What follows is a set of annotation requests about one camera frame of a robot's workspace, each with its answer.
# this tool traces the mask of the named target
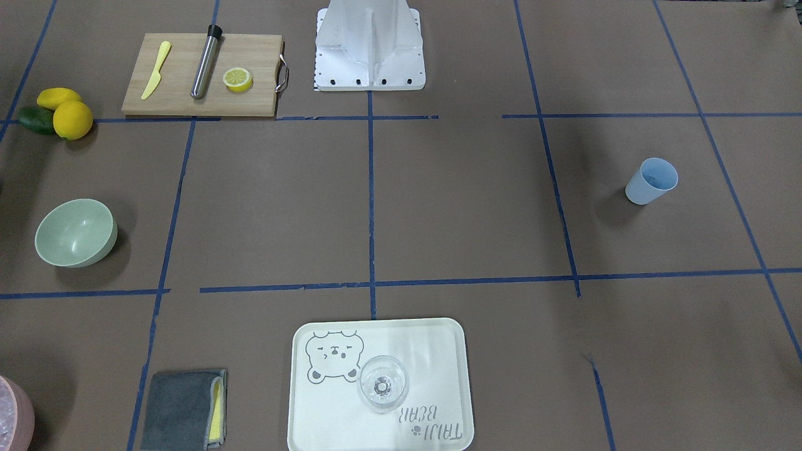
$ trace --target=stainless steel muddler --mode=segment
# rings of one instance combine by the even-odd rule
[[[212,66],[217,57],[217,49],[220,48],[220,38],[223,36],[223,29],[217,25],[209,25],[209,32],[206,33],[206,45],[203,48],[203,55],[200,56],[198,72],[195,74],[195,82],[192,83],[192,98],[203,99],[206,90],[209,89],[209,79],[212,78]]]

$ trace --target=white tray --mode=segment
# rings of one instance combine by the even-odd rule
[[[320,347],[329,352],[325,359]],[[336,360],[328,358],[334,347]],[[409,379],[403,405],[384,415],[372,412],[358,390],[360,368],[380,355],[398,359]],[[455,320],[308,323],[295,332],[291,451],[461,451],[473,432],[465,334]]]

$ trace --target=gray towel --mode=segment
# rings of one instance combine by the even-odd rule
[[[140,448],[143,451],[206,451],[210,445],[214,384],[218,380],[225,398],[225,370],[153,375]]]

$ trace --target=wooden cutting board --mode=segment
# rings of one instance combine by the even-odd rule
[[[148,85],[159,45],[172,44],[161,68],[161,81],[146,100]],[[223,35],[217,62],[206,97],[193,99],[189,92],[201,60],[206,35],[202,33],[148,33],[142,41],[131,82],[123,101],[123,113],[144,116],[275,116],[278,55],[283,40],[276,35]],[[244,67],[253,75],[253,86],[245,92],[231,92],[223,74],[232,67]]]

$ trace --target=cutting board handle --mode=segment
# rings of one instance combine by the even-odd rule
[[[279,84],[276,85],[276,94],[287,89],[287,83],[290,82],[290,66],[287,66],[287,62],[284,60],[283,53],[278,54],[278,60],[281,61],[278,67],[278,74],[281,75],[282,66],[284,67],[285,70],[284,70],[284,79]]]

